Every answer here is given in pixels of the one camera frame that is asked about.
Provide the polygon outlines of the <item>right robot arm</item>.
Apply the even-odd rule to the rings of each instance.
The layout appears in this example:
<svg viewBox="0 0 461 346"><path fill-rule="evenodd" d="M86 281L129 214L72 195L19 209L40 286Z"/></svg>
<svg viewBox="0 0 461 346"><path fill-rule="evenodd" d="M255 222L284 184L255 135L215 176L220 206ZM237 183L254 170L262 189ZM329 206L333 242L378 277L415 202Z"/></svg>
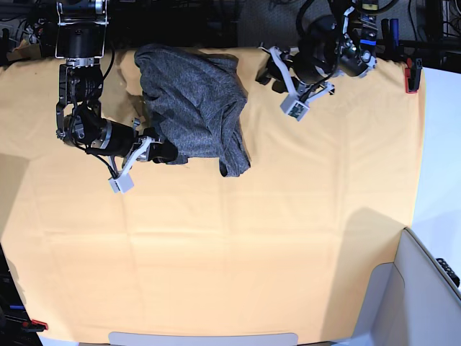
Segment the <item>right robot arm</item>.
<svg viewBox="0 0 461 346"><path fill-rule="evenodd" d="M153 128L135 127L102 117L99 101L107 73L100 67L104 55L108 1L57 1L58 34L55 57L59 66L59 97L56 105L56 135L66 145L101 161L106 158L168 163L178 156L177 147L160 138Z"/></svg>

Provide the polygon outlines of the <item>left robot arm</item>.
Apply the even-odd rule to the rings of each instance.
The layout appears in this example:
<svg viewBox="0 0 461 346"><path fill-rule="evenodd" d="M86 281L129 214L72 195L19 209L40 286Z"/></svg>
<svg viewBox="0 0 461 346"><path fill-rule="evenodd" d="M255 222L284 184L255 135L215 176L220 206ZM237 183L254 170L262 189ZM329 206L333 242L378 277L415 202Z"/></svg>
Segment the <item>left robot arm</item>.
<svg viewBox="0 0 461 346"><path fill-rule="evenodd" d="M294 92L303 100L325 90L339 74L360 77L375 67L377 16L397 2L381 7L378 1L329 1L331 13L305 27L303 20L312 4L305 1L297 13L296 47L260 47L269 57L255 78L261 85L272 82L275 92Z"/></svg>

